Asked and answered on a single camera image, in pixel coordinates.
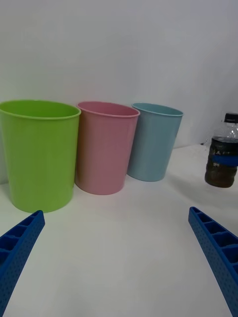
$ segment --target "cup rim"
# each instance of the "cup rim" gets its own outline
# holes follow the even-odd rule
[[[108,104],[108,105],[115,105],[115,106],[120,106],[123,108],[129,108],[134,110],[135,114],[109,114],[109,113],[101,113],[101,112],[97,112],[97,111],[93,111],[93,110],[88,110],[84,107],[81,107],[82,104],[90,104],[90,103],[96,103],[98,105],[100,104]],[[138,109],[135,109],[133,107],[129,107],[129,106],[125,106],[125,105],[121,105],[121,104],[116,104],[116,103],[109,103],[109,102],[101,102],[101,101],[84,101],[84,102],[80,102],[78,103],[77,107],[79,109],[81,109],[82,111],[88,112],[88,113],[92,113],[92,114],[96,114],[96,115],[101,115],[101,116],[106,116],[106,117],[114,117],[114,118],[135,118],[138,117],[140,115],[140,111]]]
[[[64,120],[64,119],[71,119],[71,118],[78,117],[81,114],[81,110],[78,107],[75,107],[75,106],[72,106],[72,105],[68,105],[68,104],[65,104],[65,103],[59,103],[59,102],[41,100],[41,99],[16,99],[16,100],[9,100],[9,101],[1,102],[0,106],[2,104],[10,104],[10,103],[17,103],[17,102],[41,102],[41,103],[48,103],[48,104],[59,104],[59,105],[64,105],[64,106],[67,106],[67,107],[71,107],[71,108],[77,109],[78,113],[73,114],[73,115],[63,116],[63,117],[44,117],[44,116],[30,116],[30,115],[12,113],[12,112],[8,112],[6,110],[2,110],[1,108],[0,108],[0,113],[8,114],[10,116],[14,116],[14,117],[18,117],[18,118],[33,119],[33,120]]]
[[[140,107],[139,105],[152,105],[152,106],[161,106],[167,109],[172,109],[174,111],[177,112],[177,114],[169,114],[169,113],[161,113],[161,112],[156,112],[156,111],[151,111],[151,110],[147,110],[147,109],[143,109],[142,107]],[[148,113],[152,113],[152,114],[157,114],[157,115],[164,115],[164,116],[169,116],[169,117],[182,117],[184,115],[184,113],[180,110],[177,110],[175,108],[172,107],[168,107],[168,106],[163,106],[163,105],[159,105],[159,104],[151,104],[151,103],[133,103],[132,107],[139,110],[139,111],[144,111],[144,112],[148,112]]]

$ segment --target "white table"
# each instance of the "white table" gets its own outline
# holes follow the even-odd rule
[[[208,152],[175,149],[164,180],[127,176],[117,194],[75,186],[46,226],[4,317],[229,317],[220,288],[187,221],[190,206],[238,235],[238,182],[204,182]],[[0,234],[28,216],[0,187]]]

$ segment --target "blue plastic gripper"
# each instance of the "blue plastic gripper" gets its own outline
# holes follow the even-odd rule
[[[188,221],[221,288],[233,317],[238,317],[238,238],[195,207]]]
[[[44,225],[37,211],[0,237],[0,317]]]

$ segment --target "pink cup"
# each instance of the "pink cup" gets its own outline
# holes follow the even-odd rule
[[[109,195],[123,188],[140,112],[127,106],[83,102],[78,131],[76,185]]]

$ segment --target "plastic cup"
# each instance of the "plastic cup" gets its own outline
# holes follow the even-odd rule
[[[82,115],[75,182],[88,193],[116,193],[124,185],[140,112],[103,102],[83,102],[78,107]]]
[[[128,175],[154,182],[165,177],[183,113],[153,104],[132,105],[140,110]]]
[[[72,197],[80,110],[40,100],[0,104],[12,203],[54,211]]]

